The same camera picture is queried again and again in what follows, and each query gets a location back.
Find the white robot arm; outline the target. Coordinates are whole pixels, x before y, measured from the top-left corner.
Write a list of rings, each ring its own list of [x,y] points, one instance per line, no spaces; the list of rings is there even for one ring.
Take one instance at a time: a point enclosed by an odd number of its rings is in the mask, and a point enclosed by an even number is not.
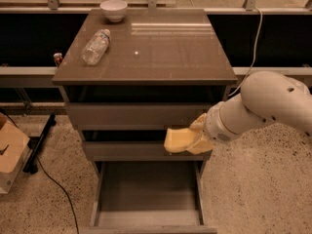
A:
[[[312,136],[312,95],[305,84],[277,72],[258,71],[240,93],[201,115],[190,128],[197,135],[186,150],[199,154],[216,142],[228,143],[246,131],[281,123]]]

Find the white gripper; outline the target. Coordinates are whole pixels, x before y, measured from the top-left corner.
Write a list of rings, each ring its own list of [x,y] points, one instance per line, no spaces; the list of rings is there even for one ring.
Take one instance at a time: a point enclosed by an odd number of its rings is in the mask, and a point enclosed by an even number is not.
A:
[[[194,120],[189,128],[193,131],[202,131],[207,137],[221,143],[228,143],[239,137],[239,135],[229,131],[222,122],[220,109],[224,105],[224,101],[212,106],[207,114],[203,113]],[[213,143],[205,136],[194,139],[186,147],[186,150],[194,155],[205,153],[214,149]]]

